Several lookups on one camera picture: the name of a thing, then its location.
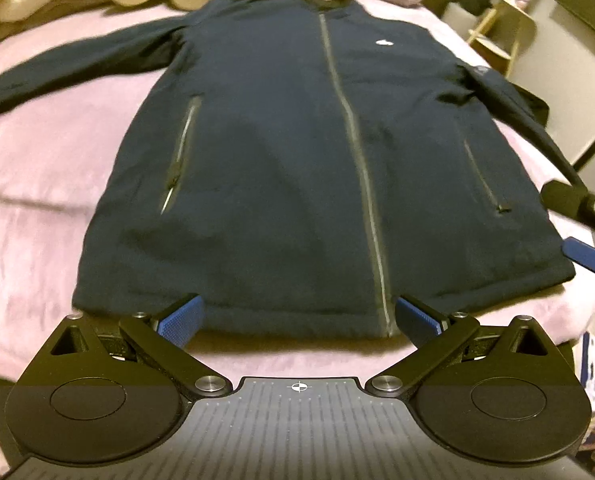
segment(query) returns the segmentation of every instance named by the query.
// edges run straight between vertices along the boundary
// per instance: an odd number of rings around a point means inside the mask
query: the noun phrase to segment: jacket sleeve
[[[497,70],[465,65],[469,78],[474,82],[475,93],[492,115],[516,130],[533,144],[575,186],[585,187],[577,171],[566,160],[544,127],[513,85]]]
[[[168,66],[186,16],[165,18],[52,48],[0,75],[0,114],[42,94],[112,74]]]

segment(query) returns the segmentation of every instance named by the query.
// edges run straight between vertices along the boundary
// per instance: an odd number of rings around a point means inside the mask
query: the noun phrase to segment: zipper
[[[482,184],[482,189],[484,189],[486,196],[488,197],[489,201],[491,202],[491,204],[493,205],[495,210],[500,214],[510,212],[511,208],[508,207],[507,205],[504,205],[503,203],[500,202],[500,200],[498,200],[497,196],[491,189],[491,186],[489,186],[488,182],[486,182],[486,179],[484,178],[484,174],[480,170],[480,167],[478,166],[477,161],[475,160],[475,157],[473,156],[473,152],[471,151],[471,146],[468,144],[468,141],[466,139],[464,139],[464,149],[466,151],[466,155],[468,155],[468,159],[471,161],[471,167],[473,168],[473,171],[475,172],[480,183]]]
[[[188,110],[184,118],[184,127],[182,128],[181,134],[178,137],[177,146],[173,154],[173,160],[168,167],[164,205],[162,205],[160,215],[166,213],[168,208],[172,205],[175,195],[180,189],[180,181],[184,173],[184,161],[188,155],[187,146],[192,136],[195,119],[201,104],[202,98],[200,96],[194,96],[188,104]]]
[[[373,193],[373,186],[371,183],[369,165],[367,164],[366,156],[362,148],[362,142],[359,135],[359,124],[357,117],[353,112],[351,103],[346,98],[342,89],[340,75],[335,65],[333,57],[333,48],[331,46],[331,38],[326,23],[326,17],[323,13],[319,14],[320,28],[322,32],[322,43],[324,44],[324,52],[328,64],[333,87],[340,101],[341,107],[344,110],[344,122],[346,124],[346,133],[353,152],[353,159],[357,174],[359,177],[359,185],[362,192],[363,216],[365,230],[367,232],[367,239],[369,242],[369,253],[371,256],[371,263],[373,267],[373,280],[375,281],[375,296],[376,304],[382,306],[382,313],[386,323],[386,330],[388,335],[393,335],[395,317],[391,315],[390,292],[388,274],[385,266],[385,251],[381,244],[381,236],[379,233],[379,215],[377,211],[377,204],[375,203],[375,195]]]

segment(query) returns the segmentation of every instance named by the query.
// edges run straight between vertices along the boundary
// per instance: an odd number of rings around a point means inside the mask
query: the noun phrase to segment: bed
[[[0,41],[0,73],[52,46],[170,16],[161,0],[133,10],[85,0],[75,14],[54,5],[52,18],[29,22]],[[437,41],[475,65],[486,65],[448,25],[423,6],[358,0],[371,14],[426,27]],[[18,30],[0,32],[6,36]],[[120,140],[160,72],[112,76],[34,99],[0,116],[0,377],[16,380],[63,316],[85,229],[104,189]],[[537,187],[562,175],[531,144],[498,122]],[[562,237],[592,244],[591,232],[551,214]],[[576,277],[531,298],[498,305],[483,324],[534,316],[556,344],[577,339],[595,314],[595,276]],[[296,341],[200,332],[188,351],[238,383],[242,376],[357,376],[363,382],[413,351],[389,340]]]

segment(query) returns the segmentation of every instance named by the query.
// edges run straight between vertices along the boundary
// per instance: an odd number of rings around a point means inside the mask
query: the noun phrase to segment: jacket
[[[402,293],[476,312],[574,276],[493,116],[581,181],[513,86],[354,0],[215,0],[65,44],[0,76],[0,113],[162,68],[75,307],[154,313],[195,292],[213,330],[380,337]]]

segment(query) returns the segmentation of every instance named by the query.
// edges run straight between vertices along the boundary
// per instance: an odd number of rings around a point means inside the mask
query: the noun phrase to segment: gray ribbed platform
[[[201,400],[160,447],[102,467],[31,458],[10,480],[589,480],[569,459],[497,468],[429,439],[398,400],[376,399],[351,379],[248,378],[222,399]]]

